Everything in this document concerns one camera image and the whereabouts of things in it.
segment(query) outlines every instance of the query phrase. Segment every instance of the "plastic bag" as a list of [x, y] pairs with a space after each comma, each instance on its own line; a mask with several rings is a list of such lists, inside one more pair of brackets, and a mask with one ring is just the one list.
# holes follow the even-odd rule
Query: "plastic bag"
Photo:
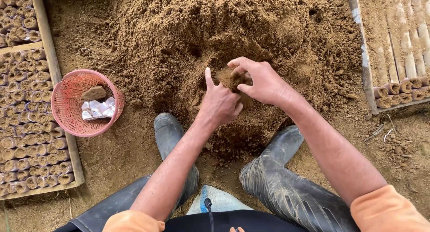
[[209, 198], [212, 202], [212, 212], [226, 212], [239, 209], [253, 210], [252, 208], [244, 205], [239, 201], [239, 199], [235, 198], [230, 193], [221, 191], [209, 185], [203, 185], [202, 190], [194, 199], [193, 204], [191, 204], [187, 215], [207, 213], [208, 210], [205, 207], [206, 198]]

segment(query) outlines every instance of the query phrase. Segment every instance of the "wooden frame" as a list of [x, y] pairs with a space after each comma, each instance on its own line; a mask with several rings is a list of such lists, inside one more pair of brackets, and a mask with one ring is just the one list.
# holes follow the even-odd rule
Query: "wooden frame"
[[390, 108], [378, 108], [376, 106], [376, 99], [373, 91], [373, 80], [372, 80], [372, 69], [370, 66], [370, 59], [369, 55], [367, 53], [367, 43], [366, 43], [366, 37], [364, 33], [363, 28], [363, 20], [361, 18], [361, 9], [360, 9], [360, 3], [359, 0], [348, 0], [350, 9], [352, 12], [353, 20], [358, 24], [360, 27], [361, 32], [361, 49], [362, 49], [362, 70], [363, 70], [363, 89], [364, 93], [366, 94], [366, 99], [369, 105], [370, 113], [373, 115], [379, 114], [379, 112], [388, 111], [396, 108], [406, 107], [414, 104], [424, 103], [430, 101], [430, 97], [424, 98], [422, 100], [414, 100], [409, 103], [404, 104], [398, 104], [393, 105]]
[[[56, 85], [62, 80], [60, 67], [58, 66], [57, 55], [54, 48], [54, 42], [52, 40], [51, 30], [49, 29], [48, 17], [46, 16], [45, 7], [43, 0], [33, 0], [33, 7], [36, 13], [37, 24], [39, 25], [40, 35], [42, 41], [36, 43], [28, 43], [24, 45], [1, 48], [0, 54], [17, 51], [17, 50], [29, 50], [34, 48], [44, 48], [46, 54], [46, 61], [48, 63], [49, 73], [51, 74], [51, 81], [53, 85]], [[78, 147], [76, 145], [75, 136], [65, 132], [67, 146], [70, 154], [70, 161], [73, 167], [73, 174], [75, 180], [68, 184], [58, 184], [53, 187], [45, 187], [32, 189], [23, 193], [13, 193], [0, 197], [0, 200], [19, 198], [29, 195], [36, 195], [46, 192], [60, 191], [64, 189], [70, 189], [77, 187], [84, 183], [85, 179], [83, 176], [82, 165], [80, 163]]]

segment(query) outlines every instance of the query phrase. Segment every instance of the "plastic basket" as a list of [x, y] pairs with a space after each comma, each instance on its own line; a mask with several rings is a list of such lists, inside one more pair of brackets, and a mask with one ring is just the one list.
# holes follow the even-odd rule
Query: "plastic basket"
[[[85, 121], [82, 119], [81, 95], [90, 88], [101, 85], [107, 98], [115, 98], [112, 118]], [[64, 76], [54, 87], [51, 97], [52, 114], [57, 123], [75, 136], [90, 137], [105, 132], [119, 118], [124, 109], [125, 97], [104, 75], [93, 70], [75, 70]]]

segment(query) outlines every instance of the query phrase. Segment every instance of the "ground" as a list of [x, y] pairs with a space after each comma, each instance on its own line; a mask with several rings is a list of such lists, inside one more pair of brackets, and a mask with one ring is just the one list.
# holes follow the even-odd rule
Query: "ground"
[[[5, 201], [0, 204], [0, 231], [52, 231], [152, 173], [161, 163], [155, 116], [173, 113], [187, 129], [204, 94], [204, 67], [217, 72], [239, 55], [271, 63], [389, 184], [430, 218], [430, 105], [367, 116], [359, 31], [347, 0], [44, 2], [62, 74], [100, 71], [125, 94], [126, 107], [103, 135], [77, 139], [83, 185]], [[267, 211], [243, 191], [239, 171], [276, 130], [289, 124], [278, 108], [254, 102], [206, 144], [196, 162], [200, 186], [212, 185]], [[384, 130], [364, 143], [380, 124]], [[306, 142], [286, 167], [333, 191]], [[184, 214], [191, 201], [175, 215]]]

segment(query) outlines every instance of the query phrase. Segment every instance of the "orange sleeve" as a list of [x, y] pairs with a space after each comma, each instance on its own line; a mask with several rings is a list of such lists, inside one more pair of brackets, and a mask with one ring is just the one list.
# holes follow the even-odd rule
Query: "orange sleeve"
[[430, 231], [430, 223], [391, 185], [354, 200], [351, 214], [362, 232]]
[[162, 232], [164, 225], [145, 213], [126, 210], [110, 217], [103, 232]]

